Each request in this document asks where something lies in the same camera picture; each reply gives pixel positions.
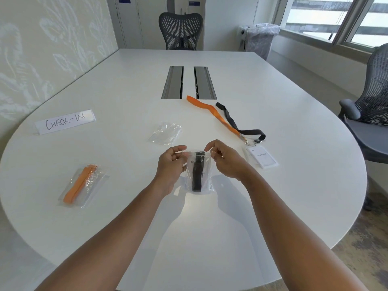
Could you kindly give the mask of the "person's left hand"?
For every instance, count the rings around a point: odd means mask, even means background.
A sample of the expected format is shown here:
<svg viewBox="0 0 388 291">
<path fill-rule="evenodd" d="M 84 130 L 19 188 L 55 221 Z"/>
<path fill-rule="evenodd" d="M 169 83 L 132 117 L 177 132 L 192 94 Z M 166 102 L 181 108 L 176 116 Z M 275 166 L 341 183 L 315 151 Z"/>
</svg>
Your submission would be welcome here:
<svg viewBox="0 0 388 291">
<path fill-rule="evenodd" d="M 166 150 L 158 160 L 158 167 L 153 182 L 162 192 L 163 197 L 170 194 L 182 172 L 186 170 L 187 153 L 168 154 Z"/>
</svg>

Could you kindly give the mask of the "person's right hand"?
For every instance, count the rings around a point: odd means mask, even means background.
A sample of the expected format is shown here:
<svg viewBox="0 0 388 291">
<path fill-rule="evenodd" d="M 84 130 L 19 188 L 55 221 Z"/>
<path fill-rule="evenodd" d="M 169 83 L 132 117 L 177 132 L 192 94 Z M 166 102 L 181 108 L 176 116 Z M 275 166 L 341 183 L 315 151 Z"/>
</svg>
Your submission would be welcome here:
<svg viewBox="0 0 388 291">
<path fill-rule="evenodd" d="M 232 147 L 220 140 L 213 140 L 205 146 L 205 151 L 211 153 L 211 149 L 219 149 L 224 156 L 224 163 L 217 169 L 227 177 L 241 181 L 249 171 L 247 161 Z"/>
</svg>

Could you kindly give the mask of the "clear plastic bag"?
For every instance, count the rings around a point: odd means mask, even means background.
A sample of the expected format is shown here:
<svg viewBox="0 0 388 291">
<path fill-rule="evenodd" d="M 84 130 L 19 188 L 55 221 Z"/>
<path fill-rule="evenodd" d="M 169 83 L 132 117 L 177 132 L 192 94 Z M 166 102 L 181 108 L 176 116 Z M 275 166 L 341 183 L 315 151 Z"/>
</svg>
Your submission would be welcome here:
<svg viewBox="0 0 388 291">
<path fill-rule="evenodd" d="M 195 195 L 209 195 L 214 191 L 212 185 L 214 160 L 210 152 L 187 151 L 187 165 L 183 187 L 189 193 Z"/>
</svg>

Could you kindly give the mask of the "person's right forearm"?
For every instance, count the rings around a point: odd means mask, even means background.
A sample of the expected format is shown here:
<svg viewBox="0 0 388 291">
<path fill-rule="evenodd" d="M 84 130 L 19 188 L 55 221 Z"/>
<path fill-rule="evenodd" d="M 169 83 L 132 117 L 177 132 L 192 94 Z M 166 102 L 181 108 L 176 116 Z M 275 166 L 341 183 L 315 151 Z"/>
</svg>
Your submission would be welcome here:
<svg viewBox="0 0 388 291">
<path fill-rule="evenodd" d="M 231 177 L 246 188 L 259 228 L 289 291 L 369 291 L 251 166 Z"/>
</svg>

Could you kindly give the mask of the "person's left forearm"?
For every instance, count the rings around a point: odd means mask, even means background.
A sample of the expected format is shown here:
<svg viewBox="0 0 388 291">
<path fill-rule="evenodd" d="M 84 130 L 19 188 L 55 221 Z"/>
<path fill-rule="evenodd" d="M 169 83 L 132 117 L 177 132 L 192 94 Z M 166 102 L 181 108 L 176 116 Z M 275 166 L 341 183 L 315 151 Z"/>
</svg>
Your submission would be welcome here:
<svg viewBox="0 0 388 291">
<path fill-rule="evenodd" d="M 107 226 L 63 261 L 35 291 L 115 291 L 175 181 L 155 177 Z"/>
</svg>

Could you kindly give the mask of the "empty crumpled clear bag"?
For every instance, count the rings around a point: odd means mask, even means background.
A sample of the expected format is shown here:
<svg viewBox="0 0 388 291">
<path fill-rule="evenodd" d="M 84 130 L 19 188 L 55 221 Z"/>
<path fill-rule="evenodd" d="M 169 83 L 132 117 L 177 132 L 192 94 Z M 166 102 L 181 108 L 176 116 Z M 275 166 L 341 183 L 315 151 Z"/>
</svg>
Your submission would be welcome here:
<svg viewBox="0 0 388 291">
<path fill-rule="evenodd" d="M 163 146 L 171 146 L 181 133 L 181 130 L 181 125 L 163 122 L 149 137 L 148 142 Z"/>
</svg>

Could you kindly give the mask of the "white name badge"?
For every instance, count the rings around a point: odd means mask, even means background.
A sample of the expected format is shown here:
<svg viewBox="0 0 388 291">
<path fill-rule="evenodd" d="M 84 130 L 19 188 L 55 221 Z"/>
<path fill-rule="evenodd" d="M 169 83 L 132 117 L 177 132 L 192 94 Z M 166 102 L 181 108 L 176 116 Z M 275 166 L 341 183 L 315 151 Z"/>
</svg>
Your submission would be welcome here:
<svg viewBox="0 0 388 291">
<path fill-rule="evenodd" d="M 262 169 L 268 169 L 278 166 L 278 162 L 272 155 L 263 147 L 255 146 L 251 149 L 252 156 Z"/>
<path fill-rule="evenodd" d="M 277 161 L 272 157 L 265 147 L 261 145 L 250 145 L 246 147 L 250 156 L 252 156 L 261 168 L 269 168 L 277 165 Z"/>
</svg>

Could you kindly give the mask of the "white paper sign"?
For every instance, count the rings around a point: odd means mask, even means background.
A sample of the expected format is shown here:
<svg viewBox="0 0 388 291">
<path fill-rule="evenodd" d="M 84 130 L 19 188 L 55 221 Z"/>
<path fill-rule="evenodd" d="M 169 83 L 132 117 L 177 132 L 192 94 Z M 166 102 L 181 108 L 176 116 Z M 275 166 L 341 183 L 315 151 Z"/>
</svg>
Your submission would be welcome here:
<svg viewBox="0 0 388 291">
<path fill-rule="evenodd" d="M 95 115 L 93 111 L 89 109 L 86 111 L 74 112 L 67 115 L 41 120 L 35 122 L 34 125 L 39 135 L 45 135 L 94 121 L 96 121 Z"/>
</svg>

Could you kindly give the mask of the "black mesh office chair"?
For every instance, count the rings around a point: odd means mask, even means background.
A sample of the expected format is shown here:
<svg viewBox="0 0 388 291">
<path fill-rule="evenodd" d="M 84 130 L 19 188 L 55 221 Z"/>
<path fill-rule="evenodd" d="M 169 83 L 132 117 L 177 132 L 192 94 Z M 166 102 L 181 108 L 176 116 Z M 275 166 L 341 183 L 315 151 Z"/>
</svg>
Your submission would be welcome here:
<svg viewBox="0 0 388 291">
<path fill-rule="evenodd" d="M 163 12 L 158 24 L 167 50 L 197 50 L 204 24 L 199 13 L 179 15 Z"/>
</svg>

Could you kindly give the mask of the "bin with clear liner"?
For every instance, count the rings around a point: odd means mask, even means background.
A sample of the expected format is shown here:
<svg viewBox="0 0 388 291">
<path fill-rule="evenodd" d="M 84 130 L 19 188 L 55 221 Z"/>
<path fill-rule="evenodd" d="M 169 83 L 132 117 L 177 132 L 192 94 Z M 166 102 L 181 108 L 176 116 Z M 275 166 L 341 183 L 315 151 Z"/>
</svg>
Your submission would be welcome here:
<svg viewBox="0 0 388 291">
<path fill-rule="evenodd" d="M 254 52 L 267 61 L 273 39 L 279 35 L 280 26 L 276 24 L 255 24 L 239 26 L 237 29 L 237 40 L 239 50 Z"/>
</svg>

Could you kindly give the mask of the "white cabinet doors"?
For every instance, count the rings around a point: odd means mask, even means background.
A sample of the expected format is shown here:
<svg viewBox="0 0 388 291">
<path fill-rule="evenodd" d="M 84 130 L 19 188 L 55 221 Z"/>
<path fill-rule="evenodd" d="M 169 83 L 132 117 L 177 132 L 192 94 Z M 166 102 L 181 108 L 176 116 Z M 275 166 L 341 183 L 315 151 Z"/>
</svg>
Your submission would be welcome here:
<svg viewBox="0 0 388 291">
<path fill-rule="evenodd" d="M 259 0 L 107 0 L 119 48 L 166 49 L 159 28 L 164 12 L 198 13 L 204 24 L 198 50 L 237 51 L 237 29 L 255 23 Z"/>
</svg>

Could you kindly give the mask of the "grey mesh office chair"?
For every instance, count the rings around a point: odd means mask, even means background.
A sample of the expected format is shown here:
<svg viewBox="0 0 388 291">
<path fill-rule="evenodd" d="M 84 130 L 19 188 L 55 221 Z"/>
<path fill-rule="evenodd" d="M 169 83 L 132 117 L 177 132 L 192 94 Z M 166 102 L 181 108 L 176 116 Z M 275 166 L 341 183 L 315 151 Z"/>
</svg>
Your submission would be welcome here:
<svg viewBox="0 0 388 291">
<path fill-rule="evenodd" d="M 388 164 L 388 43 L 369 57 L 361 96 L 339 104 L 338 117 L 356 139 L 364 160 Z"/>
</svg>

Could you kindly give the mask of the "window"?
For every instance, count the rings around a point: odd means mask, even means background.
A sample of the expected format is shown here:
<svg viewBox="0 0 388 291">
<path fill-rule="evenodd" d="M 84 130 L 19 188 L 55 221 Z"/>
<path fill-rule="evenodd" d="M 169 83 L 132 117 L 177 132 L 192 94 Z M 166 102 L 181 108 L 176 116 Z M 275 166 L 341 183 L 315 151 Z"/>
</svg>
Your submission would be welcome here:
<svg viewBox="0 0 388 291">
<path fill-rule="evenodd" d="M 302 43 L 371 53 L 388 44 L 388 0 L 277 0 L 274 24 Z"/>
</svg>

